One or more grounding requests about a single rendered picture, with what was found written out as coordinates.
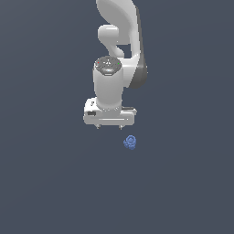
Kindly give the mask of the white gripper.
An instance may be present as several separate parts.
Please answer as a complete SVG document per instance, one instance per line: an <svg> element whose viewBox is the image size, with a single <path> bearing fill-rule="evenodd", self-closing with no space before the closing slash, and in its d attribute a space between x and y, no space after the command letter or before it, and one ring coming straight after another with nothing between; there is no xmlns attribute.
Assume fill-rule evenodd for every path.
<svg viewBox="0 0 234 234"><path fill-rule="evenodd" d="M97 105L97 98L87 99L84 106L83 121L86 124L96 125L119 125L119 130L123 125L133 125L134 116L137 110L134 107L118 107L113 110L104 110Z"/></svg>

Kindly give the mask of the small blue lumpy object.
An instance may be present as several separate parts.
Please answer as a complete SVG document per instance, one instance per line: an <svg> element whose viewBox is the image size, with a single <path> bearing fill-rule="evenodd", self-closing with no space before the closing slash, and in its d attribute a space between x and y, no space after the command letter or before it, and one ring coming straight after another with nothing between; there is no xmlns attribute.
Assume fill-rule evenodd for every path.
<svg viewBox="0 0 234 234"><path fill-rule="evenodd" d="M136 138L133 135L128 135L123 144L126 148L133 150L136 146Z"/></svg>

